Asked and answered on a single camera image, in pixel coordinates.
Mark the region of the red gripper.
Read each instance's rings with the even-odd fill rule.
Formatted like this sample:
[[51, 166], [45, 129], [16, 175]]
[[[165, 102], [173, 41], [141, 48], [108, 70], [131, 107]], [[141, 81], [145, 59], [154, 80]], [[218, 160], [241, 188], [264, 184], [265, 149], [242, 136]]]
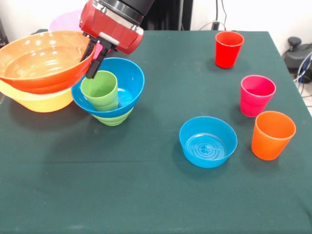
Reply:
[[[144, 30], [140, 27], [143, 14], [131, 4], [133, 0], [89, 0], [85, 4], [79, 21], [80, 29], [90, 36], [80, 62], [94, 52], [86, 77], [95, 77], [103, 60], [112, 48], [131, 54], [140, 45]], [[98, 40], [109, 42], [100, 45]]]

